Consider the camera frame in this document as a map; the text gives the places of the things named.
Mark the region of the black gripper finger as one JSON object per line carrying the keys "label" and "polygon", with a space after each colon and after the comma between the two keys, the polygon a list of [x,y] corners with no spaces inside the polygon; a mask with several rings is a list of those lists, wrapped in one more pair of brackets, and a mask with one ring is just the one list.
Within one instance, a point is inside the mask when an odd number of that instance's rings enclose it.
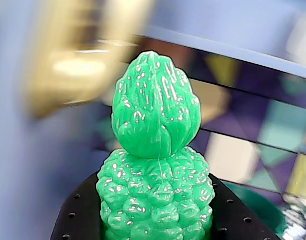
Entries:
{"label": "black gripper finger", "polygon": [[213,240],[276,240],[272,231],[240,198],[218,178],[210,175],[215,186],[213,209]]}
{"label": "black gripper finger", "polygon": [[64,201],[51,234],[52,240],[103,240],[97,174],[79,185]]}

